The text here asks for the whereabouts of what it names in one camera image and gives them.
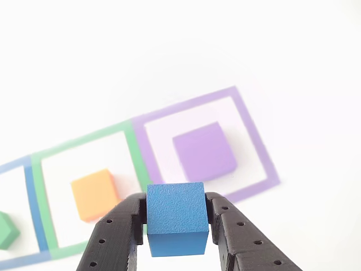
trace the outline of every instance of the green square outline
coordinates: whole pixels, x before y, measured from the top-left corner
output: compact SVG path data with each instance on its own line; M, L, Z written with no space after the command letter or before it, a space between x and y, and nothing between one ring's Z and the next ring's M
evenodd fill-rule
M47 201L45 183L42 174L41 160L56 155L70 148L74 148L118 132L125 133L131 159L134 164L134 169L137 174L140 187L143 192L147 192L147 186L149 184L152 184L152 182L149 178L146 165L142 158L142 154L140 153L140 148L137 143L137 138L135 136L135 132L130 120L123 121L121 123L103 128L101 130L87 134L83 137L70 140L53 148L36 152L31 155L34 186L39 204L41 221L43 223L45 237L52 259L54 260L61 259L64 257L72 256L83 252L87 245L87 241L79 244L74 244L68 247L59 248L54 225L52 223L49 204Z

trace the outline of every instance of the cube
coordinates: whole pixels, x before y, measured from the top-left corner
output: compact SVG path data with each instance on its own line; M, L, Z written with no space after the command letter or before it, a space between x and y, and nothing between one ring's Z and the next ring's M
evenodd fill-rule
M204 254L209 227L203 183L148 185L147 228L152 257Z
M0 212L0 250L7 250L19 235L20 232L10 216Z
M91 222L106 215L120 200L109 170L95 172L71 183L79 217Z
M218 123L176 136L173 143L190 182L213 180L237 168L231 147Z

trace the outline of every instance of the green cube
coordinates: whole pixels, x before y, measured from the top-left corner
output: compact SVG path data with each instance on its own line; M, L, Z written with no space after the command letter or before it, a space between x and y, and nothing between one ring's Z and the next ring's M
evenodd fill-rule
M0 212L0 250L7 250L19 235L20 232L10 216Z

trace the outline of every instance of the blue square outline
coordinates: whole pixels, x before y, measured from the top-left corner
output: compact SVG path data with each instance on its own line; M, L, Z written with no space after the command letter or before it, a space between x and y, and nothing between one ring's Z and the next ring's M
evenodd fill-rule
M17 268L29 264L36 264L43 261L51 260L50 253L48 252L48 245L45 238L43 224L40 218L39 205L35 194L33 169L30 155L16 159L4 165L0 165L0 174L6 173L18 167L24 168L25 185L27 187L29 207L32 214L33 226L35 229L35 234L37 237L40 252L36 254L2 260L0 261L0 270Z

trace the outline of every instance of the purple square outline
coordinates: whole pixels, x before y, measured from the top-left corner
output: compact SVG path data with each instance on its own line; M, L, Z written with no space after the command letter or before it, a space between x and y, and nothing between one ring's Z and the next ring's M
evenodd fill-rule
M261 137L258 134L257 128L246 108L246 105L242 100L242 97L235 86L209 93L194 99L190 99L185 102L180 102L175 105L163 108L161 110L153 111L151 113L135 117L131 120L134 127L135 136L139 144L140 153L142 154L143 160L148 169L149 177L153 183L162 184L165 182L162 179L156 158L152 151L152 146L146 132L145 124L150 121L172 115L174 113L188 110L227 97L231 97L233 99L233 102L235 103L238 113L240 114L242 121L248 131L248 134L256 149L257 155L263 165L267 177L261 182L254 183L250 186L236 190L223 196L225 196L231 202L238 202L243 199L250 198L251 196L257 195L261 192L264 192L280 183L280 179L273 165L273 162L271 161L267 150L262 143Z

